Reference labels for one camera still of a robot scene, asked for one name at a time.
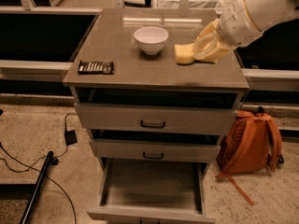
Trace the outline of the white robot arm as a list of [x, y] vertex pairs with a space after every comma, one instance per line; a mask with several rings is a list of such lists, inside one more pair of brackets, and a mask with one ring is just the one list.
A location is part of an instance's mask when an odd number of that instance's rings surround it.
[[271, 27], [297, 18], [298, 0], [236, 0], [197, 36], [192, 57], [214, 63], [259, 39]]

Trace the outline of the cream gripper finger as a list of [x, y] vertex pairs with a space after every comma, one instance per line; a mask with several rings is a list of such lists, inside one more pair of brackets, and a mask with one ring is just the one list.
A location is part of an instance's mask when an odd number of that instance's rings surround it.
[[204, 30], [196, 37], [193, 45], [193, 53], [216, 53], [220, 50], [219, 36], [215, 30]]
[[225, 57], [233, 51], [231, 46], [224, 46], [223, 44], [210, 44], [203, 51], [196, 53], [193, 58], [196, 61], [203, 63], [216, 63], [218, 59]]

